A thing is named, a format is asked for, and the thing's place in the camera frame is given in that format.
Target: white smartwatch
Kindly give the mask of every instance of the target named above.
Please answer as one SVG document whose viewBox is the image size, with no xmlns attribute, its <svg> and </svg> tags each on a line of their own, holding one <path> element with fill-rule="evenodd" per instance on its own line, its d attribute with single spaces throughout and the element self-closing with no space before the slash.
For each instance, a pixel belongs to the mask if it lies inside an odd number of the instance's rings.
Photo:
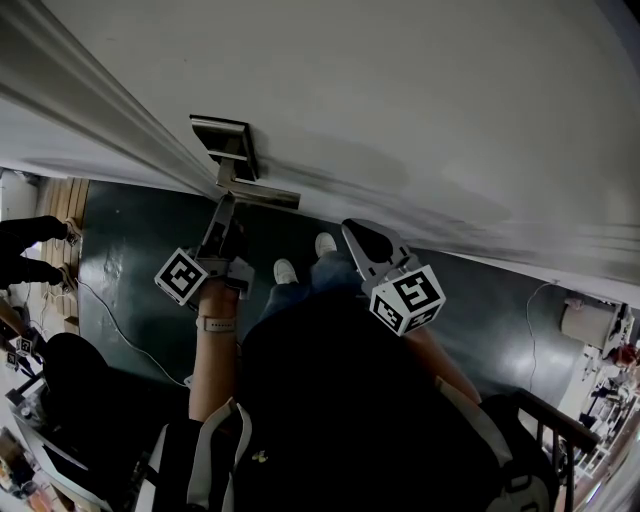
<svg viewBox="0 0 640 512">
<path fill-rule="evenodd" d="M 207 332 L 234 332 L 236 330 L 236 319 L 199 316 L 196 320 L 196 325 L 198 329 Z"/>
</svg>

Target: blue jeans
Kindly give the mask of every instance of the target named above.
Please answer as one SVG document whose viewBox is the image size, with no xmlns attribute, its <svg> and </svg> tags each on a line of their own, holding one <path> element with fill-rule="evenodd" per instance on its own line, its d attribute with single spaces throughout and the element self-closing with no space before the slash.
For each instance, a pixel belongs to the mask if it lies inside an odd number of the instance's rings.
<svg viewBox="0 0 640 512">
<path fill-rule="evenodd" d="M 331 251 L 322 256 L 311 267 L 311 284 L 277 284 L 271 288 L 269 301 L 260 320 L 303 301 L 316 293 L 341 290 L 357 295 L 360 293 L 362 278 L 349 256 Z"/>
</svg>

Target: black pants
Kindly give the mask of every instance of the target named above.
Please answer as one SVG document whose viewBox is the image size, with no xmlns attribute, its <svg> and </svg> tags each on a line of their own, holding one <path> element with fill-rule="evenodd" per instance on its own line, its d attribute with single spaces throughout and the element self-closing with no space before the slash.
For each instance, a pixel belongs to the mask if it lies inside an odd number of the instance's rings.
<svg viewBox="0 0 640 512">
<path fill-rule="evenodd" d="M 66 237 L 66 224 L 51 216 L 0 222 L 0 289 L 22 282 L 60 284 L 57 268 L 20 254 L 36 242 Z"/>
</svg>

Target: hand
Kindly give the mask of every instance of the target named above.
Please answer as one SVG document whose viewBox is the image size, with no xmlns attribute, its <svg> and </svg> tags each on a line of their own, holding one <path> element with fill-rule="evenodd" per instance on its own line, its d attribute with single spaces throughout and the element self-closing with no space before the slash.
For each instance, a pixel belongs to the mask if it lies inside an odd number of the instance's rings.
<svg viewBox="0 0 640 512">
<path fill-rule="evenodd" d="M 200 289 L 200 316 L 234 318 L 238 308 L 238 292 L 227 288 L 222 279 L 207 279 Z"/>
</svg>

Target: person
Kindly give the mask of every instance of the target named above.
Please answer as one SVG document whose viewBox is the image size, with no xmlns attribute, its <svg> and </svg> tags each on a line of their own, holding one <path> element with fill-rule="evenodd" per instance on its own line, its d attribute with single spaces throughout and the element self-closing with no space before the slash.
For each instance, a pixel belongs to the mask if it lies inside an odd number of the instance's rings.
<svg viewBox="0 0 640 512">
<path fill-rule="evenodd" d="M 72 218 L 60 222 L 47 215 L 0 222 L 0 289 L 24 282 L 60 286 L 63 294 L 76 292 L 76 284 L 66 264 L 55 268 L 45 261 L 32 260 L 21 254 L 36 242 L 62 240 L 74 246 L 81 237 L 82 232 Z"/>
<path fill-rule="evenodd" d="M 517 414 L 483 402 L 425 328 L 397 337 L 370 314 L 330 234 L 315 248 L 309 284 L 276 261 L 241 372 L 238 295 L 220 279 L 202 288 L 189 420 L 166 429 L 153 510 L 487 510 L 542 481 L 535 507 L 515 510 L 552 510 L 557 478 Z"/>
</svg>

